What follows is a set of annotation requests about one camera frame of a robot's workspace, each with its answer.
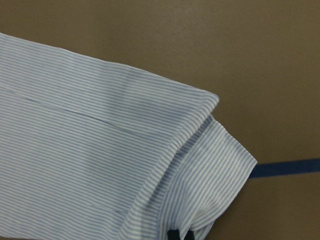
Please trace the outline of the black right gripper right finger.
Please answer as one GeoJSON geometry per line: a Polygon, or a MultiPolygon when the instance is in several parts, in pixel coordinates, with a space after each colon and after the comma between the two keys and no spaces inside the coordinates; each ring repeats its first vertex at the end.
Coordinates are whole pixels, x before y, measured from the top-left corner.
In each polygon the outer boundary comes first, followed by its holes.
{"type": "Polygon", "coordinates": [[[184,240],[195,240],[194,232],[192,230],[188,230],[184,237],[184,240]]]}

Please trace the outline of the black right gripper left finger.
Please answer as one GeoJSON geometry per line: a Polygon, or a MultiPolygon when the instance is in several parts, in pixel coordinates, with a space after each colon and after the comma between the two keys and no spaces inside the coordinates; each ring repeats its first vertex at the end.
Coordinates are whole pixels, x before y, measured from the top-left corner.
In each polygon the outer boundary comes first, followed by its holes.
{"type": "Polygon", "coordinates": [[[180,240],[180,232],[178,229],[170,229],[167,232],[167,239],[168,240],[180,240]]]}

